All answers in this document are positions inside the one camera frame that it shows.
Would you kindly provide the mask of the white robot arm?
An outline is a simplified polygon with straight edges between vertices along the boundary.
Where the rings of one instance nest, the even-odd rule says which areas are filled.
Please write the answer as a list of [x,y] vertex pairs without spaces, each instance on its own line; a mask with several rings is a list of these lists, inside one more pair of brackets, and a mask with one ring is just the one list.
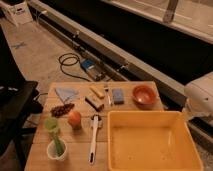
[[184,93],[185,112],[190,119],[213,116],[213,71],[189,82]]

